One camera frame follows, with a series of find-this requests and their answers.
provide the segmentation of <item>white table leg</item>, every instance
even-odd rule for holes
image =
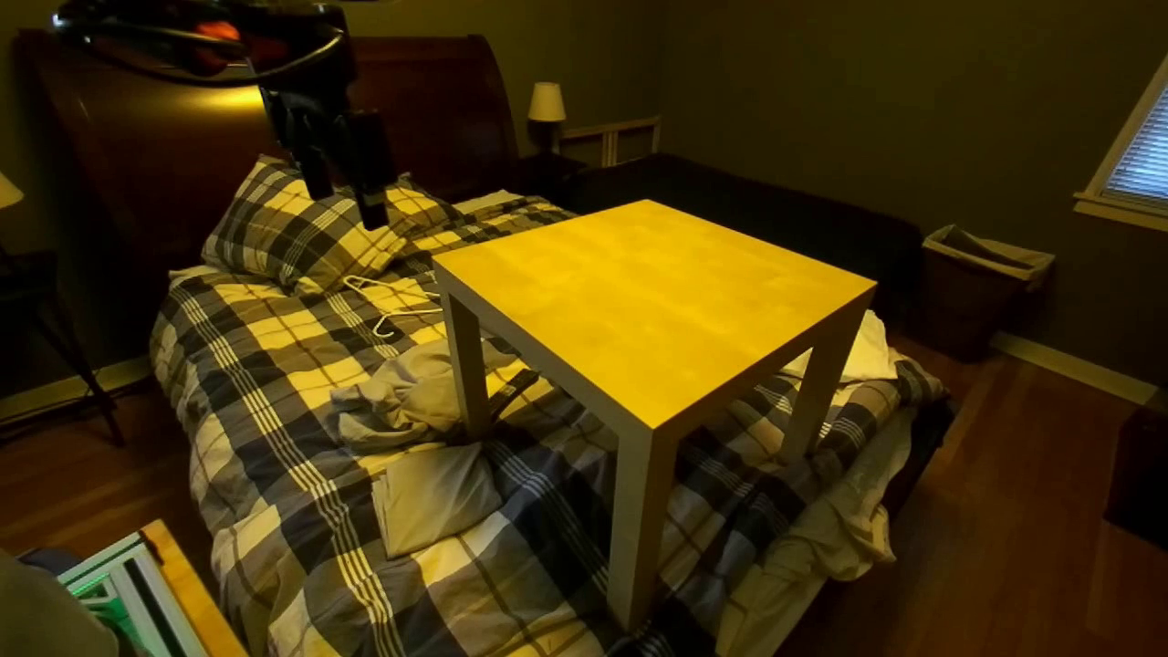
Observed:
[[[443,293],[443,314],[452,363],[452,388],[468,421],[468,438],[483,443],[488,436],[488,405],[479,318],[447,293]]]
[[[791,410],[791,431],[780,447],[783,462],[800,462],[808,456],[808,448],[815,447],[815,438],[832,410],[832,396],[838,388],[838,372],[847,366],[849,340],[854,340],[862,318],[866,318],[866,304],[854,304],[854,308],[838,310],[834,318],[829,318],[829,324],[817,333],[808,372],[803,372],[803,388],[800,388],[800,399]]]
[[[615,490],[609,538],[609,608],[621,629],[638,629],[657,601],[657,554],[679,436],[615,431]]]

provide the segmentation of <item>plaid comforter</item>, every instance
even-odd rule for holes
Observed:
[[[327,396],[443,340],[432,251],[559,215],[529,200],[455,222],[416,240],[398,274],[312,298],[216,267],[172,276],[153,370],[193,438],[188,490],[216,538],[218,601],[252,652],[711,652],[732,589],[808,501],[832,490],[898,410],[933,396],[913,363],[898,383],[844,388],[821,443],[788,471],[775,453],[797,380],[758,383],[685,438],[660,543],[663,601],[632,636],[603,600],[614,436],[547,383],[529,388],[485,447],[505,505],[468,534],[391,559],[368,490],[394,453],[340,443]]]

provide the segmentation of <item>wooden floor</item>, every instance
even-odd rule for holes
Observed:
[[[1011,359],[913,353],[955,389],[961,417],[909,505],[909,546],[826,593],[780,657],[1168,652],[1168,551],[1101,523],[1131,405]],[[0,447],[2,551],[86,554],[169,520],[205,559],[207,538],[176,494],[169,405],[143,388],[115,417],[129,448],[98,417]]]

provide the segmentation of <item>wooden headboard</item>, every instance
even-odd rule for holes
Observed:
[[[136,78],[37,29],[13,50],[132,274],[155,297],[169,270],[197,262],[254,155],[272,150],[258,91]],[[506,185],[516,127],[483,35],[374,35],[355,41],[355,55],[355,105],[378,111],[398,173],[443,197]]]

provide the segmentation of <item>lamp shade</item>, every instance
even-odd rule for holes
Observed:
[[[561,86],[559,79],[536,79],[534,83],[534,105],[525,111],[529,122],[536,124],[561,124],[570,122],[567,105],[561,105]]]
[[[24,192],[0,173],[0,209],[18,206]]]

